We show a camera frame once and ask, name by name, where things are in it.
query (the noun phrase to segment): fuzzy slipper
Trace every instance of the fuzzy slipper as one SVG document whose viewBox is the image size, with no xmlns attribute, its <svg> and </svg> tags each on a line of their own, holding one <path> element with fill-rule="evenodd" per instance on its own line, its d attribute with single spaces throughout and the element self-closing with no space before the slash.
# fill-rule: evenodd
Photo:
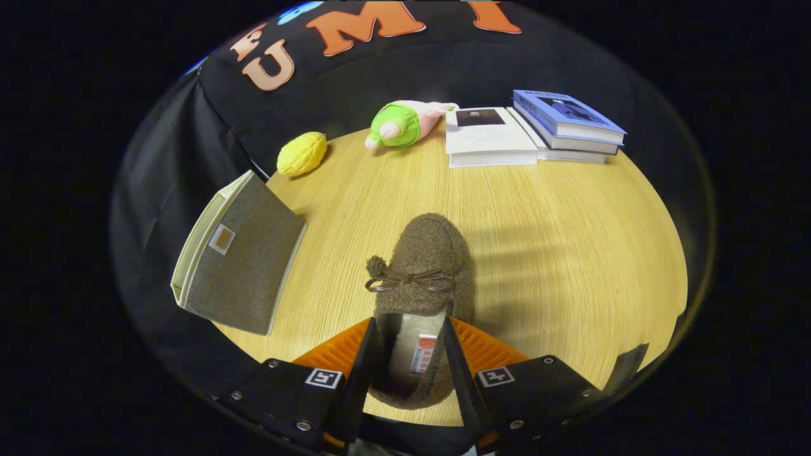
<svg viewBox="0 0 811 456">
<path fill-rule="evenodd" d="M 472 262 L 459 230 L 427 213 L 405 227 L 388 266 L 367 262 L 366 288 L 377 293 L 375 318 L 385 367 L 371 383 L 372 397 L 392 407 L 429 407 L 453 391 L 448 356 L 437 340 L 446 315 L 470 322 Z"/>
</svg>

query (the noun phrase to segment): photo on book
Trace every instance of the photo on book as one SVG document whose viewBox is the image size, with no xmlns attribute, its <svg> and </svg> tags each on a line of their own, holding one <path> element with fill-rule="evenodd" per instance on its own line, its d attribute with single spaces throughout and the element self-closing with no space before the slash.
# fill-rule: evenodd
<svg viewBox="0 0 811 456">
<path fill-rule="evenodd" d="M 457 111 L 457 125 L 459 127 L 504 125 L 504 120 L 496 110 L 460 110 Z"/>
<path fill-rule="evenodd" d="M 599 116 L 577 104 L 571 100 L 558 100 L 556 98 L 538 97 L 540 101 L 548 104 L 552 109 L 563 114 L 567 118 L 575 120 L 584 120 L 586 122 L 594 122 L 602 125 L 607 125 Z"/>
</svg>

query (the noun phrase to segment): pink plush toy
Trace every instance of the pink plush toy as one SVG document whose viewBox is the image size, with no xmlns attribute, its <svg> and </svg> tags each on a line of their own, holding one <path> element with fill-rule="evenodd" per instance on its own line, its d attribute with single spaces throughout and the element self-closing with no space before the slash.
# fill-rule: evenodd
<svg viewBox="0 0 811 456">
<path fill-rule="evenodd" d="M 371 121 L 366 148 L 408 146 L 426 137 L 442 114 L 458 110 L 456 103 L 399 100 L 383 106 Z"/>
</svg>

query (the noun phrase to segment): stack of books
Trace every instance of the stack of books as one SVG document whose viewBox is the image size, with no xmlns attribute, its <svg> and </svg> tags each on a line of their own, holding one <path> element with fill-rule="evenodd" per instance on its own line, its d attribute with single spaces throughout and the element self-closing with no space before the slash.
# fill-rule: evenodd
<svg viewBox="0 0 811 456">
<path fill-rule="evenodd" d="M 538 160 L 604 163 L 625 131 L 584 103 L 559 93 L 513 91 L 513 107 L 446 114 L 451 168 L 535 165 Z"/>
<path fill-rule="evenodd" d="M 513 90 L 513 108 L 540 134 L 539 159 L 604 163 L 623 145 L 625 130 L 569 95 Z"/>
</svg>

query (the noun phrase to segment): slipper label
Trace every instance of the slipper label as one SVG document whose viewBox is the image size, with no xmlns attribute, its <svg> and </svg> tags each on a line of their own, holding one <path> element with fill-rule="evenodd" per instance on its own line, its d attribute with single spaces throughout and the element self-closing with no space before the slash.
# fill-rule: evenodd
<svg viewBox="0 0 811 456">
<path fill-rule="evenodd" d="M 420 334 L 417 346 L 414 348 L 414 356 L 411 357 L 411 376 L 421 376 L 428 369 L 431 357 L 434 355 L 436 346 L 436 336 L 430 334 Z"/>
</svg>

